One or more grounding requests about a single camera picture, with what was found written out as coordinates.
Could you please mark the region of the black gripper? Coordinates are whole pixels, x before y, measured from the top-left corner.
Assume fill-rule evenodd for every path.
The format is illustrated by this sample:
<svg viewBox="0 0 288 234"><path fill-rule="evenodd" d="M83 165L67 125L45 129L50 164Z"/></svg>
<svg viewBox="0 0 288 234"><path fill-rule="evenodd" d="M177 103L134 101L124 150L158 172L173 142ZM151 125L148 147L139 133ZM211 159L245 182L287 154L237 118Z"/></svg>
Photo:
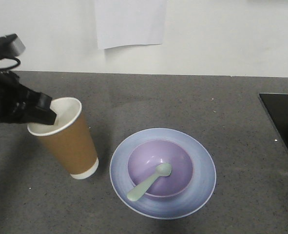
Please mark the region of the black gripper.
<svg viewBox="0 0 288 234"><path fill-rule="evenodd" d="M20 83L11 71L0 71L0 123L54 125L57 115L50 108L52 98Z"/></svg>

